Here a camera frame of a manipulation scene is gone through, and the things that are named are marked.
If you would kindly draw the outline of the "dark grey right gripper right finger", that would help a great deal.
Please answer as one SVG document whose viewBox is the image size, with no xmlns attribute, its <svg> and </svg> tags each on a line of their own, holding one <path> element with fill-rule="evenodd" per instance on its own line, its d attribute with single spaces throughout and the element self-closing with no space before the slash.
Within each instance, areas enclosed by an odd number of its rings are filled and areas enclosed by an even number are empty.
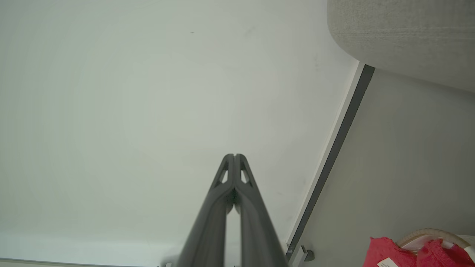
<svg viewBox="0 0 475 267">
<path fill-rule="evenodd" d="M 241 220 L 241 266 L 287 267 L 284 250 L 243 154 L 235 155 L 234 190 Z"/>
</svg>

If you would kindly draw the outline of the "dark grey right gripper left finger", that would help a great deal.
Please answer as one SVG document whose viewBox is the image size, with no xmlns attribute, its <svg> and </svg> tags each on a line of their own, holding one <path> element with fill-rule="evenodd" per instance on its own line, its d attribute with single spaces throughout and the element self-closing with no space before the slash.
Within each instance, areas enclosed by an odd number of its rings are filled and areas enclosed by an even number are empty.
<svg viewBox="0 0 475 267">
<path fill-rule="evenodd" d="M 234 154 L 217 170 L 199 214 L 178 258 L 178 267 L 223 267 L 227 215 L 235 202 Z"/>
</svg>

